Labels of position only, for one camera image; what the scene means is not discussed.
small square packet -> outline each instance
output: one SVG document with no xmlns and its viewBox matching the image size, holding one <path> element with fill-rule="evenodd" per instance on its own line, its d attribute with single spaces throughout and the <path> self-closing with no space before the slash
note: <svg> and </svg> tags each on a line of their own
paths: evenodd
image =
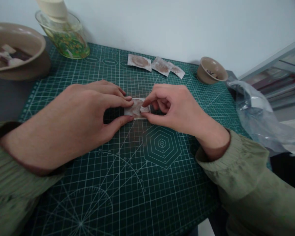
<svg viewBox="0 0 295 236">
<path fill-rule="evenodd" d="M 128 66 L 135 66 L 152 72 L 151 60 L 142 56 L 128 54 Z"/>
<path fill-rule="evenodd" d="M 169 63 L 172 66 L 170 71 L 173 72 L 175 75 L 177 75 L 180 79 L 183 79 L 185 72 L 180 67 L 175 66 L 171 62 L 167 62 L 167 63 Z"/>
<path fill-rule="evenodd" d="M 166 77 L 168 77 L 171 67 L 171 64 L 169 64 L 167 61 L 164 61 L 160 57 L 156 57 L 155 60 L 152 62 L 152 69 L 160 72 Z"/>
<path fill-rule="evenodd" d="M 133 116 L 135 120 L 145 120 L 146 118 L 141 116 L 141 112 L 151 112 L 150 107 L 142 107 L 145 98 L 133 98 L 133 105 L 129 108 L 125 108 L 124 115 Z"/>
</svg>

green cutting mat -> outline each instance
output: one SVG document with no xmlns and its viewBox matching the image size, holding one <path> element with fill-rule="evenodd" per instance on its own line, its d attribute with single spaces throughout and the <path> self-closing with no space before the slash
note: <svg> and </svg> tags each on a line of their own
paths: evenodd
<svg viewBox="0 0 295 236">
<path fill-rule="evenodd" d="M 195 78 L 196 65 L 172 61 L 186 74 L 182 80 L 173 73 L 166 78 L 127 66 L 127 51 L 94 44 L 90 48 L 90 56 L 83 60 L 65 58 L 51 49 L 51 72 L 35 84 L 22 122 L 68 85 L 105 79 L 135 98 L 145 98 L 155 83 L 186 85 L 205 112 L 247 136 L 225 85 L 201 84 Z M 69 164 L 65 177 L 41 198 L 23 234 L 186 233 L 220 205 L 216 186 L 194 160 L 198 146 L 195 138 L 146 120 L 126 124 L 110 142 Z"/>
</svg>

wrist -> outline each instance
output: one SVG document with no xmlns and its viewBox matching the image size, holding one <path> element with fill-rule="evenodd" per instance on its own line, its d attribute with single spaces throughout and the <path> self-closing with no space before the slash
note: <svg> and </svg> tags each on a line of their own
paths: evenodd
<svg viewBox="0 0 295 236">
<path fill-rule="evenodd" d="M 195 137 L 207 154 L 209 161 L 221 158 L 230 144 L 230 134 L 220 123 L 207 115 L 197 129 Z"/>
<path fill-rule="evenodd" d="M 33 138 L 27 139 L 24 125 L 10 131 L 0 138 L 1 147 L 20 165 L 36 175 L 47 175 L 54 168 L 42 167 L 38 147 L 33 145 Z"/>
</svg>

hand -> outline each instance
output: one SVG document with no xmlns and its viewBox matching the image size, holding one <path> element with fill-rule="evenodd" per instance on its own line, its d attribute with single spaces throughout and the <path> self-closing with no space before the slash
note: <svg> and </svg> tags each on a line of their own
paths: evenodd
<svg viewBox="0 0 295 236">
<path fill-rule="evenodd" d="M 195 136 L 211 161 L 220 158 L 230 143 L 229 132 L 207 115 L 186 86 L 155 84 L 143 106 L 152 104 L 166 115 L 142 113 L 152 124 Z"/>
<path fill-rule="evenodd" d="M 133 120 L 121 116 L 103 123 L 106 109 L 130 107 L 131 97 L 107 81 L 74 84 L 36 115 L 0 139 L 2 147 L 20 164 L 46 175 L 112 139 L 121 126 Z"/>
</svg>

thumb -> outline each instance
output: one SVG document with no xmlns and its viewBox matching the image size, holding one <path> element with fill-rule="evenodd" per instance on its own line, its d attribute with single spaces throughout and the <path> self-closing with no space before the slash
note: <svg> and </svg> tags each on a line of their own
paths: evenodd
<svg viewBox="0 0 295 236">
<path fill-rule="evenodd" d="M 142 112 L 141 115 L 154 125 L 160 125 L 160 126 L 166 126 L 168 127 L 168 117 L 161 116 L 161 115 L 155 115 L 149 112 Z"/>
<path fill-rule="evenodd" d="M 133 116 L 119 116 L 114 119 L 110 124 L 106 125 L 104 135 L 113 137 L 114 134 L 126 123 L 133 121 Z"/>
</svg>

